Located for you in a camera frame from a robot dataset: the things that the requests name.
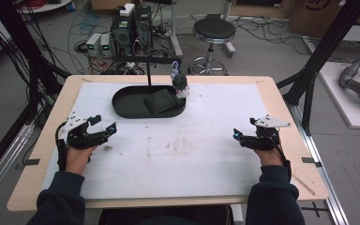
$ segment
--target stool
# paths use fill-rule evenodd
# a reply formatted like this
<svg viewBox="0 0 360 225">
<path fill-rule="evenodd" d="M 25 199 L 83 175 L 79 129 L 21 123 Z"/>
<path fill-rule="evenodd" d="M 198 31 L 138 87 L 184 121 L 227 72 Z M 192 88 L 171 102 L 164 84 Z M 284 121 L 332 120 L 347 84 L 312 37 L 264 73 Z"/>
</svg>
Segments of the stool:
<svg viewBox="0 0 360 225">
<path fill-rule="evenodd" d="M 230 42 L 235 36 L 235 27 L 230 22 L 218 18 L 205 18 L 195 22 L 193 33 L 196 38 L 210 44 L 206 57 L 197 58 L 191 63 L 188 72 L 194 75 L 217 75 L 212 72 L 227 75 L 224 65 L 213 58 L 213 45 Z"/>
</svg>

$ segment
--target floor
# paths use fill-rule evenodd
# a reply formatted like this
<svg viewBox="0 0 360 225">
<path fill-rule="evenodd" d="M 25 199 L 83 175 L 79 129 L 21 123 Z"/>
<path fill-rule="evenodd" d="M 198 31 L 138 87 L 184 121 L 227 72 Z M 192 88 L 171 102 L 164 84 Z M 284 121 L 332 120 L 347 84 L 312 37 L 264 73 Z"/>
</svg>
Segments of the floor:
<svg viewBox="0 0 360 225">
<path fill-rule="evenodd" d="M 53 52 L 72 74 L 90 73 L 85 71 L 88 68 L 87 59 L 81 53 L 73 51 L 74 44 L 87 40 L 87 34 L 92 27 L 89 24 L 94 25 L 94 32 L 104 32 L 109 29 L 110 18 L 110 13 L 97 14 L 88 4 L 78 7 L 75 12 L 67 12 L 59 8 L 36 15 Z M 184 53 L 184 66 L 195 58 L 204 56 L 208 47 L 206 43 L 190 35 L 194 22 L 194 18 L 190 16 L 177 20 L 178 27 L 182 28 L 178 34 Z M 236 54 L 228 58 L 228 54 L 222 51 L 221 47 L 215 47 L 214 52 L 215 57 L 226 65 L 229 75 L 270 76 L 279 82 L 298 72 L 308 60 L 306 45 L 300 38 L 289 33 L 286 21 L 265 22 L 247 19 L 239 24 L 242 24 L 242 27 L 237 27 L 235 39 L 232 41 Z M 264 36 L 271 41 L 263 40 Z M 284 41 L 284 38 L 289 36 L 292 38 Z M 70 57 L 67 52 L 71 52 L 73 56 Z M 330 61 L 351 62 L 358 55 L 360 55 L 358 43 L 343 42 Z M 169 67 L 160 65 L 152 67 L 152 74 L 164 75 L 169 72 Z M 288 89 L 289 87 L 285 87 L 280 91 L 286 93 Z M 25 84 L 18 77 L 6 55 L 0 52 L 0 140 L 23 110 L 25 101 Z M 302 109 L 303 98 L 300 100 L 300 105 Z M 310 131 L 348 221 L 350 224 L 360 225 L 360 129 L 347 127 L 319 78 L 314 92 Z M 33 137 L 0 184 L 0 224 L 25 224 L 33 214 L 9 212 L 6 204 L 22 173 L 21 170 L 15 169 L 16 165 L 22 163 L 23 156 L 32 147 L 39 132 L 40 128 L 36 128 Z M 327 208 L 324 202 L 315 203 L 319 208 Z M 312 207 L 312 202 L 300 202 L 300 206 Z M 317 215 L 314 211 L 303 210 L 303 215 L 307 224 L 333 224 L 330 215 L 325 211 L 320 211 Z M 98 216 L 98 210 L 87 210 L 85 224 L 97 224 Z"/>
</svg>

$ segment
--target box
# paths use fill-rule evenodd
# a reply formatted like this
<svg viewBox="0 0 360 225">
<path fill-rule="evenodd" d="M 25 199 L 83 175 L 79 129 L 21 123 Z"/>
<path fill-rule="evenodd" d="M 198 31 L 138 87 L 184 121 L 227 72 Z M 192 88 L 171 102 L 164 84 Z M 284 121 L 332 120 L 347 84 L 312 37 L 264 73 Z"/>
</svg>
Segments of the box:
<svg viewBox="0 0 360 225">
<path fill-rule="evenodd" d="M 92 9 L 114 9 L 124 6 L 126 3 L 133 3 L 132 0 L 92 0 Z"/>
<path fill-rule="evenodd" d="M 338 0 L 296 0 L 289 30 L 298 35 L 322 38 L 342 6 Z"/>
</svg>

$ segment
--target table surface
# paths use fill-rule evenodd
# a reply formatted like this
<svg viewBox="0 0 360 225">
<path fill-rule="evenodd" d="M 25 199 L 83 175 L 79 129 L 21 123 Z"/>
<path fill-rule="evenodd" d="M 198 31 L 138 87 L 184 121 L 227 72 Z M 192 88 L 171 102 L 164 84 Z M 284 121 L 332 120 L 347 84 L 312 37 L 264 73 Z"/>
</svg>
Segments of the table surface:
<svg viewBox="0 0 360 225">
<path fill-rule="evenodd" d="M 276 84 L 269 77 L 249 76 L 189 76 L 189 83 L 251 83 L 259 89 L 263 104 L 268 114 L 292 123 L 292 126 L 280 131 L 284 153 L 292 162 L 292 183 L 300 191 L 299 201 L 323 200 L 328 192 L 318 170 L 313 163 L 304 163 L 302 158 L 310 158 L 302 137 L 294 125 L 291 114 Z M 57 127 L 66 121 L 76 101 L 83 83 L 146 83 L 145 76 L 91 76 L 74 75 L 67 79 L 63 90 L 58 97 L 50 117 L 42 130 L 35 148 L 30 156 L 39 158 L 38 165 L 26 166 L 17 186 L 7 203 L 10 211 L 36 210 L 36 202 L 44 181 L 52 152 L 55 148 L 54 133 Z M 153 76 L 153 84 L 170 84 L 170 76 Z M 186 198 L 159 198 L 159 199 L 120 199 L 120 200 L 88 200 L 86 208 L 110 207 L 142 207 L 164 205 L 192 205 L 192 204 L 219 204 L 219 203 L 247 203 L 248 195 L 243 196 L 216 196 L 216 197 L 186 197 Z"/>
</svg>

